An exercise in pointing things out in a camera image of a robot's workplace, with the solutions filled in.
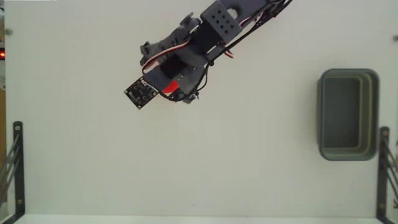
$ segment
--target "white table surface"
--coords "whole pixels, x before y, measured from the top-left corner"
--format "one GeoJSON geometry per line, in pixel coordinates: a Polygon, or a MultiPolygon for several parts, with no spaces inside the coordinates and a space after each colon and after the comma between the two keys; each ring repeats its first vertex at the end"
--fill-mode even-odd
{"type": "Polygon", "coordinates": [[[372,218],[205,218],[26,215],[16,224],[380,224],[372,218]]]}
{"type": "Polygon", "coordinates": [[[200,101],[137,110],[123,91],[139,46],[211,2],[6,2],[8,140],[23,121],[27,213],[375,217],[377,159],[319,155],[317,80],[377,71],[396,136],[398,1],[295,0],[217,61],[200,101]]]}

